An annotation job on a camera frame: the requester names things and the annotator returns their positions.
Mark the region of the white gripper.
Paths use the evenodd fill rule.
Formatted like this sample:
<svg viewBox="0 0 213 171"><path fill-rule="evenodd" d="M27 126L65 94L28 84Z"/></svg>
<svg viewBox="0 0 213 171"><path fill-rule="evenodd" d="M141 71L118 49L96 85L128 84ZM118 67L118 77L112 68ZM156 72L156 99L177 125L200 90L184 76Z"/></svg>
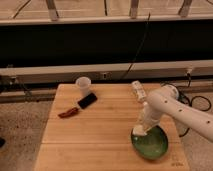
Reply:
<svg viewBox="0 0 213 171"><path fill-rule="evenodd" d="M139 123L144 131L149 131L157 126L161 120L163 113L153 108L147 102L143 103L143 109L139 114Z"/></svg>

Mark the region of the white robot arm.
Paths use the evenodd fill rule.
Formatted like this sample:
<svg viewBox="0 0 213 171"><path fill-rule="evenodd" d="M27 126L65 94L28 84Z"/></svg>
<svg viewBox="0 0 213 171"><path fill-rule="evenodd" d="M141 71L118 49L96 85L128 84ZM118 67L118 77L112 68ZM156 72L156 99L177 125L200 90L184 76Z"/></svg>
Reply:
<svg viewBox="0 0 213 171"><path fill-rule="evenodd" d="M213 142L213 115L179 102L178 97L179 92L172 85L150 91L139 121L143 132L156 126L162 115L167 114Z"/></svg>

